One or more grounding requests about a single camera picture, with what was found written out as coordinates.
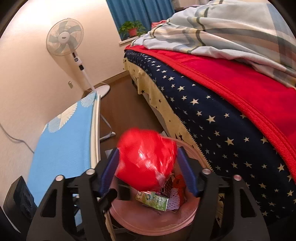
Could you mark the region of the pink plastic trash basin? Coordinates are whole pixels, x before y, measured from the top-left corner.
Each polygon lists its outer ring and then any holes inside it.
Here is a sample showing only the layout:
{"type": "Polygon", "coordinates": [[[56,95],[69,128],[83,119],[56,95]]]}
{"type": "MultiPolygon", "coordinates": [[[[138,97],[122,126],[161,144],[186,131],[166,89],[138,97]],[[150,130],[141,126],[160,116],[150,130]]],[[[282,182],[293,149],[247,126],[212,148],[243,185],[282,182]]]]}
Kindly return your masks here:
{"type": "Polygon", "coordinates": [[[176,211],[159,211],[135,200],[137,190],[130,189],[131,200],[115,199],[111,216],[124,228],[140,235],[161,236],[189,226],[195,217],[199,198],[185,190],[187,201],[176,211]]]}

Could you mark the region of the dark pink-lettered wrapper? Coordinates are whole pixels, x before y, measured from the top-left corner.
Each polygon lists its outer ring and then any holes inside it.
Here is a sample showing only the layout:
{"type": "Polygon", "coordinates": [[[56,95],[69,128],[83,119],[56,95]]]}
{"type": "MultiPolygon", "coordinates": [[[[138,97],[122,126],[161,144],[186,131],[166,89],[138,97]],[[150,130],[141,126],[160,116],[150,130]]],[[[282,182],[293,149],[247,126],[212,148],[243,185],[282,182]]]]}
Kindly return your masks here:
{"type": "Polygon", "coordinates": [[[161,188],[161,195],[169,198],[172,188],[173,188],[173,178],[171,176],[170,178],[168,178],[164,186],[161,188]]]}

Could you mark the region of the green snack wrapper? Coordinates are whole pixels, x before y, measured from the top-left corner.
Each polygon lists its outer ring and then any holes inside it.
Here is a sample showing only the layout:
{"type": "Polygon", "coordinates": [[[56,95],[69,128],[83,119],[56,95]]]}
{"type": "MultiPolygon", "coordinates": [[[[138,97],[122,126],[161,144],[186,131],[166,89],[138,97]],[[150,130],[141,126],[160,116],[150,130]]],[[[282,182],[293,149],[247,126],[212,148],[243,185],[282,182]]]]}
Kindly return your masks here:
{"type": "Polygon", "coordinates": [[[142,204],[154,208],[159,211],[166,211],[168,205],[168,198],[158,195],[154,192],[140,192],[138,191],[135,199],[142,204]]]}

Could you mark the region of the small red plastic bag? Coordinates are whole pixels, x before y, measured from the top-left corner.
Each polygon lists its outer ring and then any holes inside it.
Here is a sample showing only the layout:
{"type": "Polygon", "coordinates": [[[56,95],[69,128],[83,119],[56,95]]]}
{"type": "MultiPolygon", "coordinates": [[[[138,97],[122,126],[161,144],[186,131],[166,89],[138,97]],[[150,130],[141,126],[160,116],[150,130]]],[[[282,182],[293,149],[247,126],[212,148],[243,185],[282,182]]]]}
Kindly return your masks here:
{"type": "Polygon", "coordinates": [[[158,192],[172,173],[177,144],[153,130],[131,128],[117,143],[116,177],[138,191],[158,192]]]}

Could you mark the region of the purple foam fruit net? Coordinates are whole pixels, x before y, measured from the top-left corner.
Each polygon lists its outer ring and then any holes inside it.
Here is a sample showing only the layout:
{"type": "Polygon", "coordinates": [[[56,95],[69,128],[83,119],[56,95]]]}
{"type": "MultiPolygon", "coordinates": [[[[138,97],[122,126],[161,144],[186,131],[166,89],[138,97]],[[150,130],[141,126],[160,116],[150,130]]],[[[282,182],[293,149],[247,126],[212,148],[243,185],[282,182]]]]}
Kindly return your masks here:
{"type": "Polygon", "coordinates": [[[169,211],[178,210],[180,208],[180,205],[181,205],[181,199],[179,196],[179,190],[178,188],[172,188],[166,209],[169,211]]]}

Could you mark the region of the large orange-red plastic bag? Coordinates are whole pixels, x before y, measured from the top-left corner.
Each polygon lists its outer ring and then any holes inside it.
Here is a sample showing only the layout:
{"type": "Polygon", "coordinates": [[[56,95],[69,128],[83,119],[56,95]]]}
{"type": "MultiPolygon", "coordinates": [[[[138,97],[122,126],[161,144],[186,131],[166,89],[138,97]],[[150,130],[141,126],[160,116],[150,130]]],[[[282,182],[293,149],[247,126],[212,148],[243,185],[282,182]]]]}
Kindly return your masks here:
{"type": "Polygon", "coordinates": [[[173,181],[173,188],[177,190],[177,197],[180,200],[180,206],[185,202],[186,183],[181,174],[178,174],[173,181]]]}

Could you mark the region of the navy star bed sheet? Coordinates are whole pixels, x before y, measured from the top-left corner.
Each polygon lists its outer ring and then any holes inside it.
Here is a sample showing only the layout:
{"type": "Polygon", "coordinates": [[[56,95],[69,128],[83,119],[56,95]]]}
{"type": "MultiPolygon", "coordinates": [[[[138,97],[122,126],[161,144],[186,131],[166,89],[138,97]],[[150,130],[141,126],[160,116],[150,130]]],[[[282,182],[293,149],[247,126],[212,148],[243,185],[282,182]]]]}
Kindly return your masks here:
{"type": "Polygon", "coordinates": [[[295,224],[295,176],[241,111],[155,57],[125,50],[123,62],[170,136],[198,150],[218,175],[241,175],[268,226],[295,224]]]}

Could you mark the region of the blue patterned table cloth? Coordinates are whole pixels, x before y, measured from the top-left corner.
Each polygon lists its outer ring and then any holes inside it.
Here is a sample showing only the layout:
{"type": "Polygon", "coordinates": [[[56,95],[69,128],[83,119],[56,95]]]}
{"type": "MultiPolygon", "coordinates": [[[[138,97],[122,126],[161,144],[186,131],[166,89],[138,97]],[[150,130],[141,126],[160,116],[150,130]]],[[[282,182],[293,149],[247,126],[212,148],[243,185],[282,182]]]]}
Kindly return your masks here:
{"type": "Polygon", "coordinates": [[[92,92],[49,121],[39,138],[27,186],[36,205],[58,175],[80,176],[100,161],[100,95],[92,92]]]}

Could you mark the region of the white standing fan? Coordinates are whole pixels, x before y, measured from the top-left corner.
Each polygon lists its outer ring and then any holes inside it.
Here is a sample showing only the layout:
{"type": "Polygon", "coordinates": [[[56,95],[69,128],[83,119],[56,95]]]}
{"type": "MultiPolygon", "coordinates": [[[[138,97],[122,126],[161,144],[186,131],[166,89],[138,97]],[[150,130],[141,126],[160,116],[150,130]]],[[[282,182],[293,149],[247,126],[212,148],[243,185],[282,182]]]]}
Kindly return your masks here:
{"type": "Polygon", "coordinates": [[[104,97],[109,92],[110,86],[104,83],[100,87],[94,87],[86,73],[83,62],[76,52],[82,43],[83,37],[84,30],[81,23],[75,19],[66,18],[57,22],[49,30],[46,38],[46,48],[50,54],[55,56],[71,55],[74,63],[89,84],[91,91],[97,92],[100,97],[104,97]]]}

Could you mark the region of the plaid light blue quilt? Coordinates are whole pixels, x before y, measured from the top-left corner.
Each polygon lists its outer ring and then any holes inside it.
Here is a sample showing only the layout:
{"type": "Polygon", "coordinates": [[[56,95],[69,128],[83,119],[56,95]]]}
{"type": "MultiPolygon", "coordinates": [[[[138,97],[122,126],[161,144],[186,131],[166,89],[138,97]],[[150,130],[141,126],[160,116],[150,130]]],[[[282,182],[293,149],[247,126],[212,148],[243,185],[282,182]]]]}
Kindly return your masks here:
{"type": "Polygon", "coordinates": [[[295,87],[295,36],[269,1],[210,1],[189,7],[133,45],[242,61],[295,87]]]}

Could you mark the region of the potted green plant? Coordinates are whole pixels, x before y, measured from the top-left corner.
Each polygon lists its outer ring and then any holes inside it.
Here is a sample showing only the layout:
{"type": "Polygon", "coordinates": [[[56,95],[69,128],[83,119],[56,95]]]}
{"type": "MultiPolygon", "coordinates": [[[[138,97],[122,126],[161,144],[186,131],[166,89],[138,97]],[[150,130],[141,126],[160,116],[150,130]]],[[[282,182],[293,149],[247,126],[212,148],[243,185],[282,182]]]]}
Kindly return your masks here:
{"type": "Polygon", "coordinates": [[[133,38],[133,37],[145,34],[146,32],[147,32],[146,28],[139,20],[126,21],[119,28],[119,33],[124,38],[127,38],[127,37],[133,38]]]}

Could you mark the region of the pink folded clothes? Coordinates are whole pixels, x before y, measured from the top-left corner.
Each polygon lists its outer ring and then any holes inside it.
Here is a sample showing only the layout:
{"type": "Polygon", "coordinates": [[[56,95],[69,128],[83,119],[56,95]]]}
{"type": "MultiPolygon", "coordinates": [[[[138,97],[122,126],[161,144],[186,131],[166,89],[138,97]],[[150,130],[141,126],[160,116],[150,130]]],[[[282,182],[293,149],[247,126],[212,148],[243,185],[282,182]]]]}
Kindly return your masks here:
{"type": "Polygon", "coordinates": [[[161,20],[159,22],[152,22],[151,24],[151,29],[153,29],[154,27],[156,27],[157,25],[160,25],[160,24],[164,24],[166,23],[166,20],[161,20]]]}

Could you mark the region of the blue curtain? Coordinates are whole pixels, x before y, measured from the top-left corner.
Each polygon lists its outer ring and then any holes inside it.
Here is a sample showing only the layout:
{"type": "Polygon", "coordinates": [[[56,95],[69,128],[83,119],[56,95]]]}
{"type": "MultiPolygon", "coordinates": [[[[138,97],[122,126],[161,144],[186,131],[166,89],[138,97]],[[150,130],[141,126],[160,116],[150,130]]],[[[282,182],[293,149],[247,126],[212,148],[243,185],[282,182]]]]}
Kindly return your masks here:
{"type": "Polygon", "coordinates": [[[120,29],[126,21],[139,21],[145,30],[149,31],[152,23],[166,20],[175,13],[170,0],[118,0],[107,1],[107,4],[117,29],[120,29]]]}

